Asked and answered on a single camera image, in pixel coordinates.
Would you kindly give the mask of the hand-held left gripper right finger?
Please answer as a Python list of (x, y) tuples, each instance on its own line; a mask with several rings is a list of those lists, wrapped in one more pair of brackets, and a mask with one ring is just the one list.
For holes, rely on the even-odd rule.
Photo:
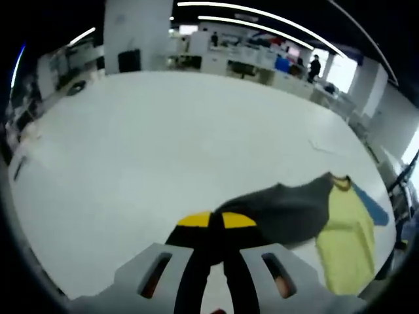
[(250, 218), (223, 213), (224, 274), (234, 313), (361, 313), (365, 302), (336, 295), (317, 271), (278, 243), (264, 244)]

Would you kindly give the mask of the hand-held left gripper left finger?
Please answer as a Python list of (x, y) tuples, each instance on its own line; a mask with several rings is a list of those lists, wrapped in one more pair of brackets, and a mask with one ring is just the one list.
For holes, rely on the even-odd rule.
[(69, 304), (70, 313), (199, 313), (210, 272), (211, 212), (182, 218), (164, 244), (153, 243), (115, 272), (113, 283)]

